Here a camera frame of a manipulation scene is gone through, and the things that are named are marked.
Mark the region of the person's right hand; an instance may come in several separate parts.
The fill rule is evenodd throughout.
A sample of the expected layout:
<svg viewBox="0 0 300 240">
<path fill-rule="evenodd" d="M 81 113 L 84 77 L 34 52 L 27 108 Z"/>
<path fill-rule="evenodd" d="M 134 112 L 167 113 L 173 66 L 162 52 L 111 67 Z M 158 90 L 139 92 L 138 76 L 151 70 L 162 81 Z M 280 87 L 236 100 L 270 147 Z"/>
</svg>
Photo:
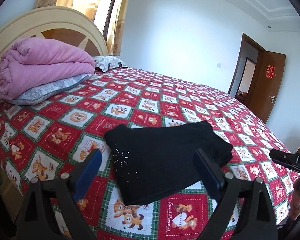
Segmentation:
<svg viewBox="0 0 300 240">
<path fill-rule="evenodd" d="M 300 178 L 294 182 L 289 218 L 295 221 L 300 216 Z"/>
</svg>

